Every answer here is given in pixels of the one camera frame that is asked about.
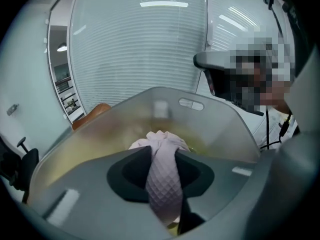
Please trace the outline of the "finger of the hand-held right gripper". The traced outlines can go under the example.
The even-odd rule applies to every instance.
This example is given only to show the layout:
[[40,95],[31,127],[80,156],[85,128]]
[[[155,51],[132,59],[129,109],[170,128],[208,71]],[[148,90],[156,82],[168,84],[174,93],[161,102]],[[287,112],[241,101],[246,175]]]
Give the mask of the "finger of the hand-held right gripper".
[[229,51],[202,51],[193,64],[204,72],[212,95],[234,104],[251,102],[251,63]]

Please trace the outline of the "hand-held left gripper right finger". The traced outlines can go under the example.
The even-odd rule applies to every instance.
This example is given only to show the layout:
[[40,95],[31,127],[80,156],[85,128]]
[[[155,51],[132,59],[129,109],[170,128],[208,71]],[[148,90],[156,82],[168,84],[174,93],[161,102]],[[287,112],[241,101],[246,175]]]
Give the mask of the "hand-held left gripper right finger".
[[241,208],[245,190],[259,160],[249,161],[197,155],[175,155],[182,183],[181,222],[224,222]]

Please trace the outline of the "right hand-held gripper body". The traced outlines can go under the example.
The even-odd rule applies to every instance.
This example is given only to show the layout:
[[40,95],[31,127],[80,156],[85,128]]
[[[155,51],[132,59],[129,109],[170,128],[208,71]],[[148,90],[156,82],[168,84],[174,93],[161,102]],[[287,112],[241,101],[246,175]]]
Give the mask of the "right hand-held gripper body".
[[295,51],[278,34],[243,37],[229,52],[245,56],[250,62],[250,103],[242,105],[260,105],[260,94],[271,82],[292,85],[296,78]]

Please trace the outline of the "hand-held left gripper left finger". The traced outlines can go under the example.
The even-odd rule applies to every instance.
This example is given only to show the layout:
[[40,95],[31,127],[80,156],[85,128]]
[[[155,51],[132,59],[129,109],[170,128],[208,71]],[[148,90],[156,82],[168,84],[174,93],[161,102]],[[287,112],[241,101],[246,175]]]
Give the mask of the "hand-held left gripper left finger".
[[166,240],[145,191],[150,165],[148,146],[88,160],[34,195],[30,206],[82,240]]

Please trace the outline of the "pink clothes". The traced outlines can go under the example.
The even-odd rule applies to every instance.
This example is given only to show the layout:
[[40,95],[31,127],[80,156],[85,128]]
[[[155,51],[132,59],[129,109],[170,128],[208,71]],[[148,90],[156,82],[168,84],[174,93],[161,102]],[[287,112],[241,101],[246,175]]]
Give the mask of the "pink clothes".
[[129,149],[151,147],[151,165],[145,189],[149,205],[158,219],[169,226],[181,215],[183,190],[176,163],[177,151],[189,151],[187,143],[171,132],[148,132],[145,138],[135,141]]

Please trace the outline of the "clear plastic container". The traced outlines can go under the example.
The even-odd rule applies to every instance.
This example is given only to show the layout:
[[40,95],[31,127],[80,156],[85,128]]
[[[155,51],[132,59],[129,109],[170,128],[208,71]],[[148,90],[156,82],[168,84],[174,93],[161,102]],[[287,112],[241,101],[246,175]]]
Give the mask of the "clear plastic container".
[[77,165],[127,150],[149,132],[170,132],[198,155],[256,163],[260,150],[239,112],[226,102],[182,90],[153,87],[71,132],[36,166],[28,204]]

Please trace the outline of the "black office chair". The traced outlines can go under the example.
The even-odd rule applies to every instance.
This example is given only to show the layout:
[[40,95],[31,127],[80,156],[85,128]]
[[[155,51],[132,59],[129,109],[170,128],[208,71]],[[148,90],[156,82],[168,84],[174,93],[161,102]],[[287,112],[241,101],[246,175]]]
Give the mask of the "black office chair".
[[25,155],[21,157],[11,150],[0,136],[0,176],[4,177],[10,186],[24,192],[24,204],[28,201],[32,175],[39,163],[38,149],[28,150],[24,144],[25,140],[23,137],[16,145],[25,151]]

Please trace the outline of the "white venetian blinds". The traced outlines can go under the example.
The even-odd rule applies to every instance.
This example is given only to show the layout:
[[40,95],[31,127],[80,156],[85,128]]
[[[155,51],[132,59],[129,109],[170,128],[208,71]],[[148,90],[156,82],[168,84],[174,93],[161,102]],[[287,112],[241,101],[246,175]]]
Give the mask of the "white venetian blinds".
[[86,112],[146,89],[208,92],[193,65],[198,52],[262,49],[273,75],[290,79],[281,4],[263,0],[74,0],[69,27],[72,75]]

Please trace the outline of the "small metal wall bracket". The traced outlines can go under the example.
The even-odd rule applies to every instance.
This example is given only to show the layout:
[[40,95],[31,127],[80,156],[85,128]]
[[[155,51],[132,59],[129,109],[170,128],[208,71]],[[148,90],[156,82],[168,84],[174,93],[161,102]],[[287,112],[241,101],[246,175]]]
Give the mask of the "small metal wall bracket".
[[10,106],[6,111],[7,115],[8,116],[12,115],[17,110],[18,107],[19,107],[19,104],[13,104],[12,106]]

